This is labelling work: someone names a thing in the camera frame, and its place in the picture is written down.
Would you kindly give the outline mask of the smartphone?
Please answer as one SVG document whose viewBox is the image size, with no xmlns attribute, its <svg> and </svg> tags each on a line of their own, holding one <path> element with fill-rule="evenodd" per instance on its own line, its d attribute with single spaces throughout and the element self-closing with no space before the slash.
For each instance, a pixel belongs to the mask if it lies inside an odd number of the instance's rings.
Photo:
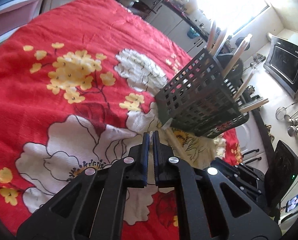
<svg viewBox="0 0 298 240">
<path fill-rule="evenodd" d="M 295 209 L 297 206 L 298 206 L 298 194 L 294 196 L 292 199 L 287 201 L 285 212 L 288 213 L 293 209 Z"/>
</svg>

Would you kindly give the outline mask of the red floral tablecloth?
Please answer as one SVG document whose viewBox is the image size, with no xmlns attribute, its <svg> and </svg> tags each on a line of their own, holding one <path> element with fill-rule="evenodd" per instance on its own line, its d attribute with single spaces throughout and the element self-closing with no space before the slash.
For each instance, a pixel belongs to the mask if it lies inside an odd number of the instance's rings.
<svg viewBox="0 0 298 240">
<path fill-rule="evenodd" d="M 161 130 L 154 97 L 190 61 L 115 0 L 46 12 L 0 46 L 0 239 L 86 168 Z"/>
</svg>

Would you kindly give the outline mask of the white lower cabinets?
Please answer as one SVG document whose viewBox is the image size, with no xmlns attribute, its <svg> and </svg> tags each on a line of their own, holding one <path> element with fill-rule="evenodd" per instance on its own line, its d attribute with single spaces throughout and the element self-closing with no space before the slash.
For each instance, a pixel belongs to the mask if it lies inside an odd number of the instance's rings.
<svg viewBox="0 0 298 240">
<path fill-rule="evenodd" d="M 209 34 L 169 2 L 161 2 L 145 18 L 191 57 L 201 51 Z"/>
</svg>

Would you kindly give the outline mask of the wooden chopsticks pair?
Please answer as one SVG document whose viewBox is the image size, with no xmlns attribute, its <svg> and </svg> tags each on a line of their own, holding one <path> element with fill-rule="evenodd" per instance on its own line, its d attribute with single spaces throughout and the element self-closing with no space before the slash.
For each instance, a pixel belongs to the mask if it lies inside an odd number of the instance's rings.
<svg viewBox="0 0 298 240">
<path fill-rule="evenodd" d="M 251 78 L 253 77 L 253 75 L 257 72 L 256 69 L 253 69 L 250 74 L 248 75 L 248 77 L 246 78 L 245 81 L 243 81 L 242 85 L 239 87 L 239 89 L 237 90 L 237 92 L 235 93 L 233 99 L 234 101 L 237 101 L 239 99 L 239 97 L 242 95 L 242 93 L 244 92 L 244 90 L 247 88 Z"/>
<path fill-rule="evenodd" d="M 211 51 L 212 49 L 212 46 L 213 46 L 213 42 L 214 42 L 214 37 L 215 37 L 215 33 L 216 33 L 216 22 L 213 21 L 212 22 L 212 25 L 211 25 L 211 29 L 210 29 L 210 34 L 209 34 L 209 37 L 208 37 L 208 42 L 207 42 L 207 45 L 206 45 L 206 49 L 207 51 Z"/>
<path fill-rule="evenodd" d="M 227 30 L 224 29 L 223 31 L 221 31 L 220 35 L 218 36 L 213 48 L 210 50 L 210 56 L 214 57 L 218 50 L 220 49 L 221 44 L 223 43 L 223 41 L 225 40 L 225 36 L 226 36 Z"/>
<path fill-rule="evenodd" d="M 225 77 L 228 75 L 228 73 L 231 71 L 233 66 L 235 66 L 236 62 L 244 52 L 244 50 L 247 48 L 247 46 L 250 44 L 251 38 L 253 37 L 252 34 L 248 34 L 243 41 L 238 46 L 236 52 L 233 54 L 233 57 L 230 59 L 229 63 L 226 65 L 224 70 L 222 70 L 222 76 L 225 79 Z"/>
<path fill-rule="evenodd" d="M 178 155 L 185 161 L 189 162 L 190 158 L 188 155 L 185 153 L 184 148 L 182 147 L 181 143 L 178 141 L 177 137 L 174 135 L 169 121 L 166 122 L 163 126 L 161 126 L 161 129 L 165 132 L 168 141 L 170 145 L 176 150 Z"/>
</svg>

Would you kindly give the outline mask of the black range hood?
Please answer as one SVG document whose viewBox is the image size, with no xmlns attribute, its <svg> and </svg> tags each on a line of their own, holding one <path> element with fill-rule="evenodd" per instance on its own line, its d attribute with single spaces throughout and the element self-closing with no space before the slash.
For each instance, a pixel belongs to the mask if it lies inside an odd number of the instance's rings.
<svg viewBox="0 0 298 240">
<path fill-rule="evenodd" d="M 264 68 L 291 97 L 296 96 L 298 92 L 298 45 L 278 36 L 272 36 L 270 52 Z"/>
</svg>

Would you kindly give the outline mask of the dark green utensil basket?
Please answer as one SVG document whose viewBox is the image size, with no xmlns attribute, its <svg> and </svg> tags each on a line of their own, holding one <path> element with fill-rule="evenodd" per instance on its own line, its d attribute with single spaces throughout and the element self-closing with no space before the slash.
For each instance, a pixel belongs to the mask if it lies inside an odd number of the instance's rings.
<svg viewBox="0 0 298 240">
<path fill-rule="evenodd" d="M 249 119 L 239 108 L 243 96 L 234 100 L 237 86 L 221 75 L 221 66 L 202 49 L 155 96 L 158 118 L 165 125 L 216 138 Z"/>
</svg>

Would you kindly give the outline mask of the hanging strainer ladle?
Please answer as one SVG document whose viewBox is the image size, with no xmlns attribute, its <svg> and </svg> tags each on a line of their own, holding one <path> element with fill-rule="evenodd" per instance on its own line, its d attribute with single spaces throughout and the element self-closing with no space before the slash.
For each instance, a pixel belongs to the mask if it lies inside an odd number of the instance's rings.
<svg viewBox="0 0 298 240">
<path fill-rule="evenodd" d="M 279 107 L 276 110 L 275 117 L 277 120 L 283 120 L 284 115 L 287 113 L 287 109 L 293 105 L 295 105 L 298 102 L 298 100 L 294 101 L 293 103 L 289 104 L 286 107 Z"/>
</svg>

